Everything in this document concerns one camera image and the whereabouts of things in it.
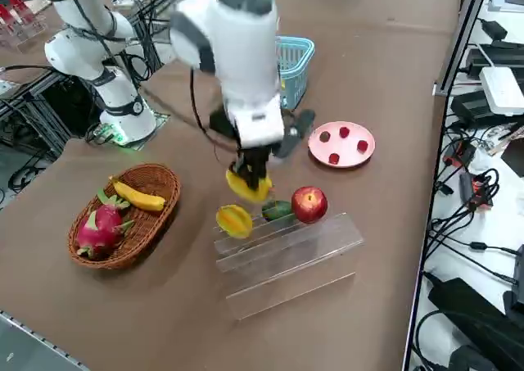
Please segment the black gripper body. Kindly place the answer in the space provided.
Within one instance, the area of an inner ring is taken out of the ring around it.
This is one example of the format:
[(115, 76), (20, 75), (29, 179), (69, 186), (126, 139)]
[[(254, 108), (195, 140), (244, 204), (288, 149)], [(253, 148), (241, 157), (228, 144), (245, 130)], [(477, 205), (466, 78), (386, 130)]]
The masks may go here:
[(210, 128), (222, 136), (232, 139), (237, 143), (237, 155), (243, 155), (245, 162), (267, 162), (271, 153), (278, 152), (282, 142), (270, 143), (258, 147), (241, 147), (240, 136), (237, 129), (229, 122), (226, 112), (219, 108), (210, 114)]

